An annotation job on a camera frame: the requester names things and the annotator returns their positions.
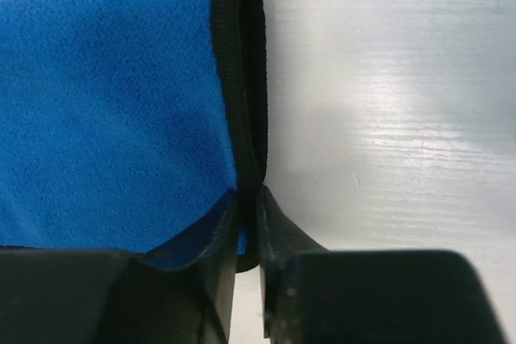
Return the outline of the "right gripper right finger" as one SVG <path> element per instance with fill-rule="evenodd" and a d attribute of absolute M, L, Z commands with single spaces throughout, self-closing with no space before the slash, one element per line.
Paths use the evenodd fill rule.
<path fill-rule="evenodd" d="M 476 270 L 446 250 L 330 251 L 256 199 L 264 336 L 272 343 L 503 343 Z"/>

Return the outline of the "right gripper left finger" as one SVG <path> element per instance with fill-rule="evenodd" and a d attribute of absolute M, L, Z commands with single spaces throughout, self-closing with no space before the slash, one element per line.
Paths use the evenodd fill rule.
<path fill-rule="evenodd" d="M 145 254 L 1 249 L 4 343 L 226 343 L 238 247 L 233 191 Z"/>

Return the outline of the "blue microfiber towel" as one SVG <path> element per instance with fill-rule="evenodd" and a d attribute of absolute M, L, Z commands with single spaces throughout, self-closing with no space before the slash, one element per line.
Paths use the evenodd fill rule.
<path fill-rule="evenodd" d="M 144 253 L 227 192 L 258 263 L 263 0 L 1 0 L 1 243 Z"/>

